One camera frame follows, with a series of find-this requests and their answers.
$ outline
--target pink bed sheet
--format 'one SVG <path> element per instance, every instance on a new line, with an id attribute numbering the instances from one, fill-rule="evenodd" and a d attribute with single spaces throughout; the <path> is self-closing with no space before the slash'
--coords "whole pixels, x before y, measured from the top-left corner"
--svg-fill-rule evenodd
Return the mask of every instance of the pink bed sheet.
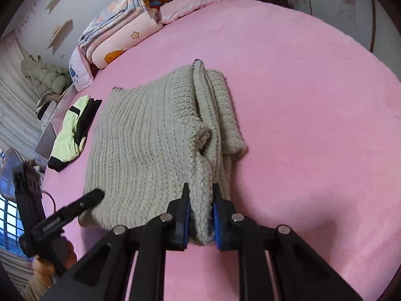
<path id="1" fill-rule="evenodd" d="M 143 85 L 198 58 L 225 74 L 249 146 L 233 171 L 237 209 L 263 225 L 290 225 L 365 301 L 376 300 L 401 263 L 398 79 L 316 18 L 223 0 L 127 51 L 76 99 L 106 100 L 114 86 Z M 58 208 L 82 195 L 92 138 L 93 127 L 74 163 L 46 171 Z M 65 231 L 79 257 L 103 233 L 76 220 Z M 237 280 L 235 253 L 191 245 L 168 252 L 165 300 L 236 300 Z"/>

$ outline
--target yellow and black garment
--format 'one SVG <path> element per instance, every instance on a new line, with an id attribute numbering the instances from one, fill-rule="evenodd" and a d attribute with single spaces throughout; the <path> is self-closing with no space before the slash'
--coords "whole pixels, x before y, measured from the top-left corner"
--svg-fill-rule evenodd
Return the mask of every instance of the yellow and black garment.
<path id="1" fill-rule="evenodd" d="M 101 99 L 94 100 L 86 95 L 70 107 L 64 117 L 63 128 L 54 142 L 47 163 L 49 168 L 60 172 L 81 154 L 89 128 L 101 103 Z"/>

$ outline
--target folded gray sweater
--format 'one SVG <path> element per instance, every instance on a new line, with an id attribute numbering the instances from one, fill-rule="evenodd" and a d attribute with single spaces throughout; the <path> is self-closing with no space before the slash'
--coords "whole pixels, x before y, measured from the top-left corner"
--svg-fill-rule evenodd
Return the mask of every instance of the folded gray sweater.
<path id="1" fill-rule="evenodd" d="M 245 151 L 224 76 L 200 60 L 144 86 L 114 88 L 97 123 L 85 182 L 85 193 L 99 188 L 106 195 L 80 223 L 143 225 L 180 198 L 187 182 L 197 239 L 207 243 L 212 184 L 229 199 L 231 161 Z"/>

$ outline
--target curtain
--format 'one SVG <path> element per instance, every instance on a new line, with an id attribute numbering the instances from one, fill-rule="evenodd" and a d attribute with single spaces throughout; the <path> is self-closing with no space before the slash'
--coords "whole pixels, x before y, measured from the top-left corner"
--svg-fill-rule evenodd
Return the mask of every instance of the curtain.
<path id="1" fill-rule="evenodd" d="M 36 117 L 39 96 L 21 72 L 23 55 L 14 32 L 0 40 L 0 147 L 16 149 L 23 159 L 42 158 L 35 152 L 41 135 Z"/>
<path id="2" fill-rule="evenodd" d="M 0 262 L 17 290 L 22 293 L 33 275 L 32 261 L 0 248 Z"/>

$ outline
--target window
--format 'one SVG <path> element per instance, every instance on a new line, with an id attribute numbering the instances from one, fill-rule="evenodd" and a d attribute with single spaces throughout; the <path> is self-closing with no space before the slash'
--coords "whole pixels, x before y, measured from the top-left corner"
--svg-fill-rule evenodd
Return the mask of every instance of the window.
<path id="1" fill-rule="evenodd" d="M 4 151 L 0 149 L 0 166 L 4 158 Z M 24 233 L 17 204 L 7 201 L 0 195 L 0 248 L 26 258 L 18 238 Z"/>

